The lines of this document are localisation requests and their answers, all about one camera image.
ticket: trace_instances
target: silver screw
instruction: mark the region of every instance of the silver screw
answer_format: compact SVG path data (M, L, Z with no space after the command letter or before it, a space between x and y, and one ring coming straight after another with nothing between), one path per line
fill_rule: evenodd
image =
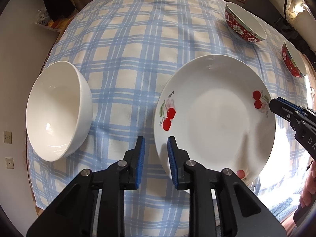
M89 170L89 169L84 169L84 170L82 170L82 171L81 171L81 175L82 175L82 176L88 176L88 175L90 175L90 170Z
M224 168L223 172L225 175L232 175L233 174L233 171L230 168Z
M186 164L187 164L188 166L195 166L196 162L195 162L194 160L187 160L187 161L186 161Z
M126 166L127 162L125 160L118 161L119 166Z

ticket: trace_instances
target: red patterned bowl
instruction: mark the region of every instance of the red patterned bowl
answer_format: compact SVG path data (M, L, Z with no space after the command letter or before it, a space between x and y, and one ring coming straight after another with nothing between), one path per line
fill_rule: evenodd
M282 46L282 58L293 76L306 76L306 68L301 53L288 40L285 40Z
M265 30L255 17L237 4L226 3L225 20L228 30L239 40L260 42L267 39Z

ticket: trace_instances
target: cherry decal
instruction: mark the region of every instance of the cherry decal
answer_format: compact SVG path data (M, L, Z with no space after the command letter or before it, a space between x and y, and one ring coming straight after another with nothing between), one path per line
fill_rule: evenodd
M176 110L174 108L169 108L167 111L167 118L173 119L176 114Z
M162 122L162 128L165 130L165 131L168 131L169 128L171 126L171 120L168 119L168 118L165 118L165 120Z
M253 93L252 93L252 97L255 99L255 100L259 100L260 98L261 98L261 93L260 93L260 91L254 91Z
M245 172L243 170L238 170L236 175L240 178L243 179L245 177Z
M262 102L260 100L256 100L254 105L256 109L260 109L262 107Z

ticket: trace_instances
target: tablecloth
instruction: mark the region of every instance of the tablecloth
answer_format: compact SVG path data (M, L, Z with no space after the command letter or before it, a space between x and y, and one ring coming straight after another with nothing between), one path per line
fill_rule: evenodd
M126 235L187 235L189 195L174 188L154 145L155 107L172 74L196 57L225 54L251 67L273 98L307 106L305 80L292 77L282 62L285 38L258 18L267 39L239 41L227 29L224 8L223 0L94 0L72 20L45 66L66 60L80 70L91 89L93 121L83 145L59 161L43 161L28 144L38 207L45 209L82 169L105 169L122 159L142 135L142 183L124 192ZM281 220L284 204L297 205L292 196L302 188L309 155L289 124L276 122L273 151L250 188Z

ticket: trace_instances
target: human hand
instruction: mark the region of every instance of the human hand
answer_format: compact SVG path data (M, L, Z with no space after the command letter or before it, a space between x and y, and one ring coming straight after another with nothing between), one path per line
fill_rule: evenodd
M313 161L306 178L304 188L300 197L301 207L309 206L312 200L312 194L316 193L316 162Z

